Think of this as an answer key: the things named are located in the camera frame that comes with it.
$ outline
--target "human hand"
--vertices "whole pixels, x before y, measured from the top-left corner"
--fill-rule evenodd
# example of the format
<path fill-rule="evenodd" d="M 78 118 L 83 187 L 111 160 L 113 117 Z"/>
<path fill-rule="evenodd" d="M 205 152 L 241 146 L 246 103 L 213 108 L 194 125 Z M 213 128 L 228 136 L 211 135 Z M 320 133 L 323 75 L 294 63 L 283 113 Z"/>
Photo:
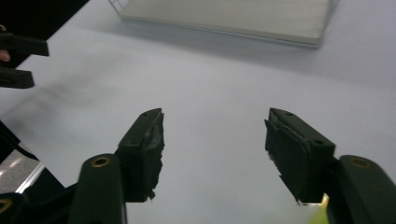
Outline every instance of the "human hand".
<path fill-rule="evenodd" d="M 0 25 L 0 31 L 5 31 L 6 27 L 4 25 Z M 6 49 L 0 49 L 0 61 L 9 62 L 11 57 Z"/>

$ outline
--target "white tabletop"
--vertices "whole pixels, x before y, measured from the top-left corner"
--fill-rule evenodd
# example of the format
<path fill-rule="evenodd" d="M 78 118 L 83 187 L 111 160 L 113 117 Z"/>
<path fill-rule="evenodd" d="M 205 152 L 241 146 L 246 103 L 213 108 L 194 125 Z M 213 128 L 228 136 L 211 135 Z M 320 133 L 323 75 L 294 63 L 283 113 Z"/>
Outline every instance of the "white tabletop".
<path fill-rule="evenodd" d="M 307 223 L 264 150 L 289 110 L 396 182 L 396 2 L 342 0 L 321 49 L 121 21 L 89 2 L 33 56 L 29 90 L 0 89 L 0 119 L 66 186 L 114 152 L 137 116 L 165 114 L 163 170 L 130 223 Z"/>

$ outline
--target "dark floor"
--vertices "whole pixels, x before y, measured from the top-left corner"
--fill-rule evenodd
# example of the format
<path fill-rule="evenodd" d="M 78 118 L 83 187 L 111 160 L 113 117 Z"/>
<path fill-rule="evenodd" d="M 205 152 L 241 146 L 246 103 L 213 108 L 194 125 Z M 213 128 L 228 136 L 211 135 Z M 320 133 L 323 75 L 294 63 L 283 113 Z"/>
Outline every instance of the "dark floor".
<path fill-rule="evenodd" d="M 47 40 L 89 0 L 2 0 L 0 24 L 15 35 Z M 4 67 L 15 68 L 27 58 L 11 52 L 11 62 Z"/>

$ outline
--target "table surface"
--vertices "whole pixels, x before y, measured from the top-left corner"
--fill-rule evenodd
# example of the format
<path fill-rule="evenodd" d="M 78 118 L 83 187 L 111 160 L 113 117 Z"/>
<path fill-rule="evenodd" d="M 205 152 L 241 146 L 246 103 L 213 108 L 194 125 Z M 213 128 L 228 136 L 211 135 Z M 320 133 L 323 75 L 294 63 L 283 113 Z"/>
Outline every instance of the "table surface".
<path fill-rule="evenodd" d="M 0 89 L 0 119 L 66 186 L 139 114 L 165 114 L 156 198 L 130 223 L 307 223 L 265 150 L 270 107 L 396 181 L 396 2 L 342 0 L 320 49 L 122 21 L 88 3 L 32 56 L 36 86 Z"/>

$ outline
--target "beige board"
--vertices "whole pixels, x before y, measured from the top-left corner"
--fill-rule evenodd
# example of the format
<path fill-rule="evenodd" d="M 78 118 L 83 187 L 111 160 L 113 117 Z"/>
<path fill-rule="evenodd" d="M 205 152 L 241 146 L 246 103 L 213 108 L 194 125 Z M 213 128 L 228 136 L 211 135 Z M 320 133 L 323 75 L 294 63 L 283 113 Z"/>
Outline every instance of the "beige board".
<path fill-rule="evenodd" d="M 318 45 L 331 0 L 132 0 L 120 16 Z"/>

